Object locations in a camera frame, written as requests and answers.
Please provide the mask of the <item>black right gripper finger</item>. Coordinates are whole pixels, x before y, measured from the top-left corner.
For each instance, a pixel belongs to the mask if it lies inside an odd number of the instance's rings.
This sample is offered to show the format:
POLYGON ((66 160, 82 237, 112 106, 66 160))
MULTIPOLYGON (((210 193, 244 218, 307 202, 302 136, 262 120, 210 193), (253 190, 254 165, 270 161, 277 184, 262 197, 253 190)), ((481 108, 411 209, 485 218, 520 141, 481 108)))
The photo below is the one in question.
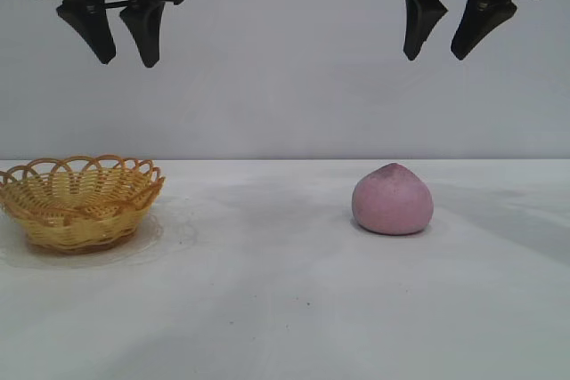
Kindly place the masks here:
POLYGON ((441 0, 405 0, 406 30, 403 52, 414 61, 438 21, 448 12, 441 0))
POLYGON ((467 0, 451 51, 462 61, 492 31, 510 20, 517 7, 512 0, 467 0))

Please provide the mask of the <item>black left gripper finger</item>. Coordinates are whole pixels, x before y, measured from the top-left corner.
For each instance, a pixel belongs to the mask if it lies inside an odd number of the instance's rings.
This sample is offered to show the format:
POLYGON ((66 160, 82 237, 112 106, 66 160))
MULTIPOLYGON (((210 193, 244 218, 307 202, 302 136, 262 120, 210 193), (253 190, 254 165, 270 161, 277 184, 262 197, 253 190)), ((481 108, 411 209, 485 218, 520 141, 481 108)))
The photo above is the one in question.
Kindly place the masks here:
POLYGON ((116 46, 102 4, 63 1, 56 12, 82 37, 100 63, 108 64, 116 56, 116 46))
POLYGON ((134 0, 119 13, 146 68, 154 67, 160 58, 160 25, 165 4, 162 0, 134 0))

